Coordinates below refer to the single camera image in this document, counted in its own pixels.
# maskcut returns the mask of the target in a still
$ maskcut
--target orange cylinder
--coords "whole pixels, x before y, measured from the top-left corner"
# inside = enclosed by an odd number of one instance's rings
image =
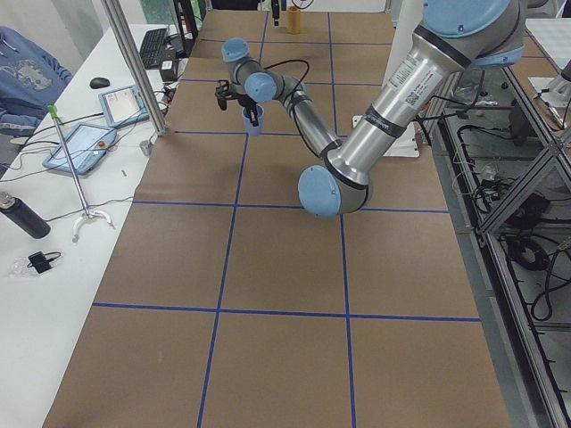
[[[302,32],[302,11],[295,6],[287,8],[287,32],[289,34],[300,34]]]

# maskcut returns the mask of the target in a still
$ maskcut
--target white desk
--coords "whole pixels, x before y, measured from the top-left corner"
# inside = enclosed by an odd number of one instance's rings
[[[160,26],[132,26],[137,45],[148,29],[157,27]],[[111,88],[134,83],[110,30],[56,103],[63,120],[101,111],[97,94],[109,88],[90,89],[88,83],[96,76],[108,78]],[[162,88],[158,70],[150,71],[149,78],[154,89]],[[104,120],[100,118],[95,123],[103,124]],[[52,124],[46,118],[38,129]],[[131,126],[125,127],[120,135],[130,129]],[[138,145],[153,132],[149,121],[137,124],[120,141],[116,151],[108,152],[90,175],[81,178],[90,204],[133,195],[147,163]],[[38,139],[57,141],[57,135],[48,131]],[[41,147],[42,144],[33,144],[29,149]],[[41,162],[46,156],[47,152],[24,156],[22,170],[7,171],[3,179],[42,169]],[[0,191],[20,197],[43,218],[81,207],[71,177],[53,172],[0,182]],[[51,233],[41,240],[27,236],[8,218],[0,216],[1,427],[38,428],[44,422],[129,207],[129,202],[102,207],[112,215],[116,228],[110,228],[101,219],[85,224],[77,244],[71,242],[71,229],[79,214],[52,222]],[[36,251],[61,251],[63,260],[37,278],[8,275],[15,259]]]

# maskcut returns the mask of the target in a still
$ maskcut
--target metal stand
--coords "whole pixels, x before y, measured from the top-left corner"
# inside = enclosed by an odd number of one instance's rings
[[[135,40],[131,35],[131,31],[128,27],[127,19],[125,14],[121,9],[119,0],[102,0],[103,8],[109,18],[109,23],[117,39],[117,44],[119,49],[125,58],[128,69],[133,75],[133,79],[139,86],[141,91],[141,96],[145,102],[145,107],[149,112],[149,117],[154,125],[154,129],[158,136],[162,136],[165,133],[166,125],[164,118],[162,117],[161,109],[154,97],[153,88],[151,87],[151,82],[146,75],[145,67],[139,56],[137,47],[135,46]]]
[[[71,176],[73,177],[73,183],[75,184],[75,188],[78,191],[79,199],[81,200],[81,208],[83,212],[81,213],[81,217],[75,220],[73,224],[73,238],[71,239],[74,243],[76,243],[79,239],[79,228],[84,223],[97,219],[97,218],[104,218],[105,221],[109,226],[115,228],[111,220],[111,216],[107,214],[105,211],[101,210],[91,210],[89,208],[89,204],[87,203],[86,196],[81,188],[81,183],[79,182],[78,172],[75,170],[75,165],[73,165],[73,159],[71,158],[70,149],[68,149],[68,145],[65,142],[65,136],[63,136],[62,128],[60,125],[60,118],[57,117],[57,112],[55,106],[49,105],[47,107],[52,119],[54,120],[55,130],[57,131],[57,135],[60,137],[60,141],[62,142],[62,149],[63,153],[65,154],[65,159],[70,166]]]

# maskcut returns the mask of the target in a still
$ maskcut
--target blue joint cap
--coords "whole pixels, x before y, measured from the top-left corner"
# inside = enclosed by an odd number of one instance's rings
[[[341,192],[335,178],[325,167],[305,169],[297,184],[303,207],[315,217],[334,217],[341,207]]]
[[[497,53],[495,55],[485,56],[484,58],[476,58],[468,68],[473,70],[489,70],[498,67],[508,67],[521,60],[523,54],[524,47],[521,46],[512,51]]]
[[[274,79],[267,73],[253,73],[246,79],[244,84],[246,93],[256,103],[267,103],[274,99],[277,85]]]
[[[222,58],[224,62],[235,62],[250,54],[250,47],[243,38],[230,38],[222,45]]]
[[[510,0],[425,0],[424,25],[440,37],[460,38],[490,27]]]

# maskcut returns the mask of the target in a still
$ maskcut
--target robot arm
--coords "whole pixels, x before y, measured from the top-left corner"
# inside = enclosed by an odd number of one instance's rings
[[[242,39],[222,48],[230,92],[255,103],[279,100],[323,165],[306,169],[298,191],[317,217],[362,208],[372,194],[369,171],[452,73],[517,62],[523,52],[527,0],[426,0],[407,58],[342,142],[323,120],[303,84],[263,69]]]

